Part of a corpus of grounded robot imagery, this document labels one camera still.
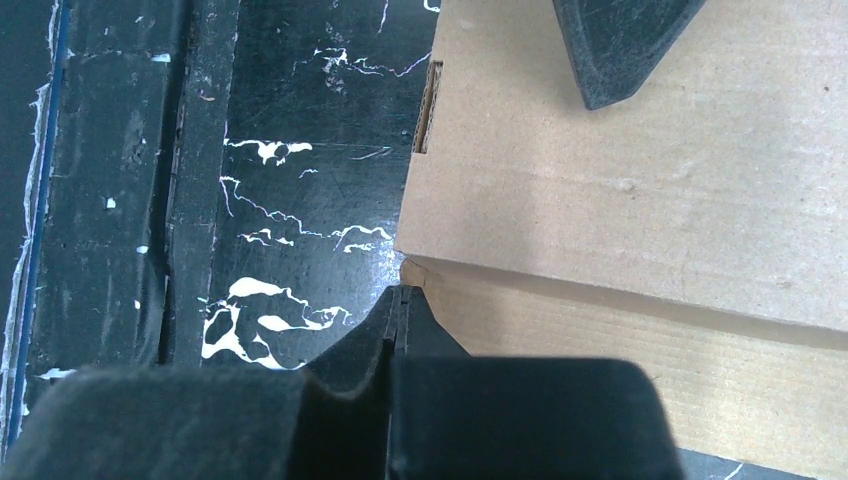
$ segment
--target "blue line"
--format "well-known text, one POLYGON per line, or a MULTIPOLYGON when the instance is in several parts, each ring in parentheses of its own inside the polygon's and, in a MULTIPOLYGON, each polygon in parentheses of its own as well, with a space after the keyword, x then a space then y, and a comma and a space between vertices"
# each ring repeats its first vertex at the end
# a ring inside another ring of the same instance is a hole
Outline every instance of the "blue line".
POLYGON ((9 435, 7 449, 18 438, 18 428, 21 425, 21 409, 24 402, 24 381, 26 379, 27 357, 29 356, 29 341, 32 330, 32 317, 35 313, 35 288, 38 283, 38 266, 41 256, 41 241, 44 233, 44 221, 47 216, 47 190, 50 186, 50 164, 53 161, 53 148, 56 143, 56 123, 59 118, 59 98, 64 74, 65 52, 68 42, 68 24, 71 9, 61 2, 59 13, 59 28, 56 35, 56 58, 53 64, 53 78, 50 79, 50 103, 47 110, 47 132, 44 139, 44 154, 41 157, 41 168, 38 178, 38 199, 35 207, 35 227, 32 231, 32 248, 30 249, 29 268, 27 269, 26 294, 24 296, 24 314, 21 320, 20 346, 15 363, 15 384, 12 391, 12 411, 9 414, 9 435))

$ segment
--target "cardboard box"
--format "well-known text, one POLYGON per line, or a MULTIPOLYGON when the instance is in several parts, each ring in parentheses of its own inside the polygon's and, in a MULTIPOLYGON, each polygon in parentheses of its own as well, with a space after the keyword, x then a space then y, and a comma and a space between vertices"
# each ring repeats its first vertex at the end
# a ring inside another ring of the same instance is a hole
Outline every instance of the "cardboard box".
POLYGON ((549 0, 445 0, 396 241, 437 318, 478 353, 635 360, 681 446, 843 477, 846 18, 710 0, 589 112, 549 0))

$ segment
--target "brown cardboard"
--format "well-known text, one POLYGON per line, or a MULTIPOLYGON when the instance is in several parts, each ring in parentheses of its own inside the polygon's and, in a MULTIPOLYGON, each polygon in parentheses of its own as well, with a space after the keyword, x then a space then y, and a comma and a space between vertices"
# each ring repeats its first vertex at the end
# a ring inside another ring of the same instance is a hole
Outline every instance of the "brown cardboard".
POLYGON ((588 112, 550 0, 445 0, 397 248, 846 348, 846 18, 710 0, 635 97, 588 112))
POLYGON ((848 352, 534 295, 404 264, 472 354, 606 356, 653 380, 678 445, 816 478, 848 473, 848 352))

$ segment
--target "blue strip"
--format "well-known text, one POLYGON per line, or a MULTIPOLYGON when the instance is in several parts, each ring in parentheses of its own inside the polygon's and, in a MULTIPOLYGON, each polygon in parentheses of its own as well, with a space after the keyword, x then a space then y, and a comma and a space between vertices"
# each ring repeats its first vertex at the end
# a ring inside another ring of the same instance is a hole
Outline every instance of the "blue strip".
POLYGON ((50 186, 50 164, 53 161, 53 148, 56 143, 56 122, 59 118, 59 98, 62 91, 62 76, 64 74, 65 52, 68 47, 68 24, 71 9, 64 2, 59 7, 59 27, 56 35, 56 59, 53 64, 53 78, 50 81, 50 100, 47 110, 47 132, 44 139, 44 155, 41 157, 41 170, 38 178, 38 199, 35 206, 35 226, 32 232, 32 248, 30 250, 29 268, 27 269, 26 296, 24 297, 24 314, 21 320, 21 341, 18 358, 15 363, 15 385, 12 391, 12 411, 9 415, 9 437, 7 448, 11 447, 18 438, 18 428, 21 425, 21 410, 24 402, 24 380, 26 379, 27 357, 29 356, 29 340, 32 330, 32 317, 35 313, 35 288, 38 280, 38 264, 41 256, 41 242, 44 235, 44 221, 47 216, 47 190, 50 186))

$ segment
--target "cardboard box lid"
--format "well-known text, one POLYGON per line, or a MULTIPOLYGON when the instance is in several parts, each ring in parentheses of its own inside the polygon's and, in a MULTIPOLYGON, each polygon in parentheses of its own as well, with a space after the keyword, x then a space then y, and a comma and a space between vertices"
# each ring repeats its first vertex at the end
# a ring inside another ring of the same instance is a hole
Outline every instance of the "cardboard box lid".
POLYGON ((846 18, 710 0, 588 112, 550 0, 445 0, 397 248, 848 331, 846 18))
POLYGON ((424 288, 436 319, 472 354, 637 363, 683 448, 815 478, 848 472, 848 351, 692 327, 408 262, 401 277, 424 288))

